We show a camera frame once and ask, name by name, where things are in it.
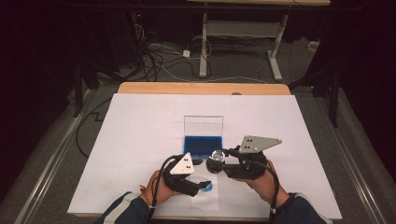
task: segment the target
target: table leg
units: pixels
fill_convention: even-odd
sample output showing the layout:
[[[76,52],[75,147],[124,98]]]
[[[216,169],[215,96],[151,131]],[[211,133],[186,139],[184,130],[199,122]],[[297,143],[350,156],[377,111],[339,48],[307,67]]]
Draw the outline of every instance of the table leg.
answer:
[[[207,63],[207,13],[204,13],[203,27],[202,27],[202,50],[201,50],[201,62],[199,66],[199,77],[206,77],[206,63]]]
[[[274,78],[276,81],[282,80],[282,75],[280,74],[279,66],[277,65],[277,62],[276,62],[276,53],[279,48],[280,41],[282,40],[282,35],[283,35],[283,32],[285,31],[286,22],[288,21],[288,17],[289,17],[289,15],[284,15],[282,17],[282,22],[279,24],[279,27],[277,28],[274,48],[273,48],[273,50],[267,51],[268,60],[270,61],[271,68],[272,68]]]

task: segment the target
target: gray floor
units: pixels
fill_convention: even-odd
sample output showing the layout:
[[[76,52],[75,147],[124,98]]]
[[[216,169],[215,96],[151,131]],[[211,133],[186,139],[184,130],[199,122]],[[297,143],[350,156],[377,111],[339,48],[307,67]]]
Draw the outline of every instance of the gray floor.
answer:
[[[163,69],[158,74],[157,81],[217,81],[217,82],[246,82],[275,83],[272,77],[268,60],[264,52],[272,47],[270,40],[262,41],[258,46],[233,45],[224,42],[212,43],[212,54],[209,56],[212,76],[201,80],[191,74],[191,65],[188,63],[164,63]],[[277,62],[283,76],[281,83],[289,84],[304,76],[314,53],[307,50],[308,42],[305,39],[292,44],[282,43],[277,54]],[[171,49],[181,52],[182,47],[166,43]],[[176,55],[160,53],[165,61],[175,59]],[[199,53],[193,53],[191,57],[198,57]],[[199,61],[182,60],[192,63],[194,74],[198,74]],[[130,69],[122,67],[122,73],[126,74]],[[119,84],[111,81],[104,75],[98,75],[101,85],[97,91],[87,91],[84,111],[78,119],[73,118],[75,101],[70,94],[70,106],[52,124],[46,135],[43,136],[29,161],[26,163],[12,190],[0,206],[0,223],[14,223],[20,216],[22,208],[29,201],[30,195],[34,197],[35,209],[27,221],[23,223],[92,223],[94,218],[75,217],[66,213],[68,205],[73,197],[79,178],[84,169],[87,159],[78,151],[76,143],[76,130],[71,131],[70,139],[67,134],[70,127],[76,127],[81,118],[88,118],[81,125],[78,132],[78,141],[81,149],[89,154],[97,134],[102,125],[101,119],[105,117],[109,102],[94,108],[104,102],[117,91]],[[370,141],[350,109],[347,98],[340,90],[338,124],[334,129],[327,119],[326,98],[314,98],[310,88],[297,88],[292,94],[296,95],[302,110],[308,131],[311,134],[319,158],[323,164],[327,177],[338,202],[342,220],[334,223],[392,223],[396,218],[396,188],[395,183],[386,172],[382,162],[376,156]],[[51,166],[49,161],[58,159],[58,166]],[[46,183],[49,186],[41,194],[33,192],[37,181],[43,171],[52,170],[53,178]]]

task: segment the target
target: person's left hand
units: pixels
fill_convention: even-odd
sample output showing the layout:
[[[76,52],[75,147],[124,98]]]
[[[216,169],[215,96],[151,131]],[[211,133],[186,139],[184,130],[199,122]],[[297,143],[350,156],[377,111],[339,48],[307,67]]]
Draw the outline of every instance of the person's left hand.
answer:
[[[142,193],[140,194],[140,197],[148,204],[152,205],[152,198],[153,198],[153,192],[155,191],[155,186],[157,185],[157,177],[160,174],[160,171],[157,170],[154,172],[154,174],[151,176],[151,178],[148,181],[148,185],[146,186],[146,195]],[[158,186],[158,192],[157,192],[157,204],[159,203],[164,203],[166,200],[168,200],[172,196],[176,196],[178,194],[181,194],[177,191],[173,191],[169,189],[164,181],[163,178],[160,179],[160,183]]]

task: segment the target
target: white table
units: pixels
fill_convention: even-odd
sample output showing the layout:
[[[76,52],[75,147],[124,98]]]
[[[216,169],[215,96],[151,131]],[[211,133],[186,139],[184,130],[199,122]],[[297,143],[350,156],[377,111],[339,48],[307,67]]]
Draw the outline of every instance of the white table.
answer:
[[[152,172],[159,169],[166,158],[182,153],[184,116],[216,115],[224,117],[225,148],[240,145],[244,135],[282,139],[282,144],[264,151],[274,162],[282,186],[287,191],[303,192],[324,216],[341,218],[294,96],[194,94],[196,87],[217,90],[218,86],[228,91],[227,86],[235,84],[157,83],[153,86],[161,85],[167,94],[115,94],[68,213],[100,216],[125,191],[139,192],[139,185],[146,185]],[[241,92],[251,87],[272,89],[272,85],[265,84],[239,85],[243,87]],[[177,86],[191,92],[170,94],[172,87]],[[185,195],[171,198],[157,206],[153,218],[268,219],[269,205],[246,184],[233,181],[224,173],[212,175],[204,164],[195,168],[191,177],[212,180],[212,194],[199,192],[194,198]]]

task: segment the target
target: white desk frame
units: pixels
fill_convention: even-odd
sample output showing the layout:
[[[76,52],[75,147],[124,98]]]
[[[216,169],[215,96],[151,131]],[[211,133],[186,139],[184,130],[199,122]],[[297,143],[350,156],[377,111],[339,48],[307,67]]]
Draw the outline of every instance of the white desk frame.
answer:
[[[269,5],[303,5],[303,6],[327,6],[329,0],[191,0],[194,2],[207,3],[236,3],[236,4],[269,4]],[[252,36],[252,37],[274,37],[275,43],[272,50],[267,51],[267,57],[273,71],[275,81],[282,81],[279,66],[276,62],[276,53],[286,28],[289,15],[284,15],[281,22],[252,22],[252,21],[209,21],[207,13],[204,13],[202,33],[202,53],[200,62],[200,77],[206,77],[208,35],[228,36]]]
[[[204,13],[202,32],[202,53],[199,76],[206,77],[208,35],[229,36],[252,36],[252,37],[274,37],[275,43],[272,50],[267,51],[267,57],[276,81],[282,81],[279,67],[276,62],[276,53],[285,31],[289,15],[284,15],[281,22],[252,22],[252,21],[209,21],[207,13]]]

